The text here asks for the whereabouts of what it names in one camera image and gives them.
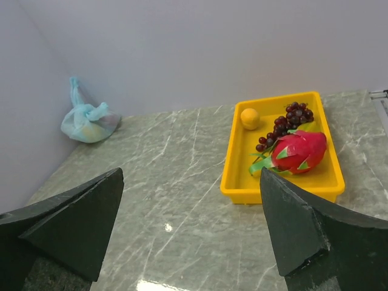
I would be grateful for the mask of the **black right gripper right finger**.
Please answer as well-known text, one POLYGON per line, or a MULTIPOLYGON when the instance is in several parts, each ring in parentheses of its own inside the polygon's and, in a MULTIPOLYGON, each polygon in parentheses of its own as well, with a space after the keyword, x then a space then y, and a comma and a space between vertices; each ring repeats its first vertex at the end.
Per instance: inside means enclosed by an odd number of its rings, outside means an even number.
POLYGON ((288 290, 387 290, 387 221, 260 177, 279 275, 288 290))

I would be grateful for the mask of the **light blue plastic bag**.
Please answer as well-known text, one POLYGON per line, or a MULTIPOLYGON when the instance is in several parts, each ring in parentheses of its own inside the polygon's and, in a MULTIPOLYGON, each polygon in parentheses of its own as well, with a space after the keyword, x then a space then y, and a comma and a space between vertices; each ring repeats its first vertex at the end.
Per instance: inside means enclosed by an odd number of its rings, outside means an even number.
POLYGON ((110 137, 121 123, 121 115, 102 102, 95 107, 84 102, 84 95, 76 77, 70 78, 70 100, 73 108, 61 123, 61 131, 70 139, 96 143, 110 137))

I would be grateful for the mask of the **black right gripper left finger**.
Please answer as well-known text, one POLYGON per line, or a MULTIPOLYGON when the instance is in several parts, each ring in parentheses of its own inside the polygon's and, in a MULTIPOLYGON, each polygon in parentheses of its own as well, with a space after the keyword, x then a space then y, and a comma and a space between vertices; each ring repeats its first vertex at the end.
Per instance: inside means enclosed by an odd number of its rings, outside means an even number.
POLYGON ((1 214, 1 290, 90 290, 123 190, 122 169, 115 168, 1 214))

